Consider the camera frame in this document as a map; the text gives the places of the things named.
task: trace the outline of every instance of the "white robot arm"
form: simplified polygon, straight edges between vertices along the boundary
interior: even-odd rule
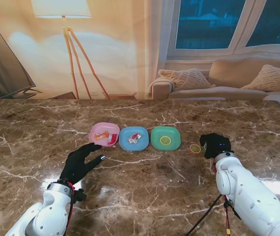
[[[280,236],[280,201],[232,152],[215,158],[217,186],[258,236]]]
[[[83,201],[86,195],[82,189],[74,190],[73,184],[80,181],[106,157],[100,155],[84,163],[90,152],[100,149],[90,143],[71,152],[58,182],[53,182],[43,193],[43,204],[32,205],[5,236],[63,236],[71,216],[71,207],[76,201]],[[65,207],[70,205],[70,212]]]
[[[66,230],[71,202],[71,189],[63,184],[51,183],[43,193],[44,203],[32,205],[5,236],[62,236]]]

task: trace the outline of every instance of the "floor lamp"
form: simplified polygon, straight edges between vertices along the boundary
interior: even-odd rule
[[[74,67],[73,67],[73,59],[72,59],[72,51],[74,53],[77,67],[80,72],[80,76],[82,78],[85,90],[89,96],[90,99],[92,99],[90,91],[88,89],[88,86],[86,84],[85,78],[83,76],[83,72],[81,69],[79,57],[77,55],[77,52],[75,50],[74,43],[72,41],[72,38],[75,40],[77,45],[79,46],[80,50],[82,51],[88,65],[90,66],[90,69],[92,71],[92,74],[96,78],[97,82],[99,83],[101,89],[103,90],[105,96],[110,99],[107,91],[105,90],[104,86],[102,85],[101,81],[97,77],[94,68],[91,64],[90,59],[88,58],[86,52],[84,51],[84,48],[82,44],[79,42],[77,37],[75,36],[75,33],[71,27],[67,26],[66,18],[91,18],[91,13],[89,10],[89,7],[87,5],[86,0],[31,0],[33,11],[36,17],[39,18],[63,18],[64,20],[64,28],[63,28],[63,35],[65,38],[67,50],[69,53],[69,59],[70,59],[70,66],[71,66],[71,74],[73,78],[73,84],[75,89],[76,98],[79,99],[79,93],[76,86],[76,80],[74,75]]]

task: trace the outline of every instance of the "black glove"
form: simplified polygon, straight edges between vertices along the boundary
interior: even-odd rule
[[[215,158],[223,152],[233,152],[229,139],[216,133],[201,135],[201,146],[204,146],[205,143],[207,144],[207,150],[204,156],[207,159]]]
[[[101,145],[95,145],[94,143],[81,146],[76,151],[69,154],[65,161],[64,169],[60,175],[61,182],[69,181],[72,184],[76,184],[85,175],[91,171],[95,166],[102,162],[103,155],[98,156],[96,159],[85,164],[85,158],[92,152],[101,149]]]

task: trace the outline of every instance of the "beige sofa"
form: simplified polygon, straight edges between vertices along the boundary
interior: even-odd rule
[[[259,74],[262,66],[269,64],[280,68],[279,58],[252,56],[239,59],[218,59],[210,70],[201,70],[214,88],[173,91],[173,83],[163,80],[152,85],[152,98],[164,99],[231,99],[231,100],[274,100],[280,103],[280,92],[243,89]]]

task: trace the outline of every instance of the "window frame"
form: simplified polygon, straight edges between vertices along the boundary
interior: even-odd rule
[[[275,54],[280,57],[280,44],[266,44],[246,47],[253,31],[260,19],[267,0],[246,0],[240,15],[234,35],[227,49],[176,49],[177,29],[181,0],[174,0],[174,11],[169,38],[167,59],[197,59],[210,57],[212,59],[222,56],[235,55],[268,55]]]

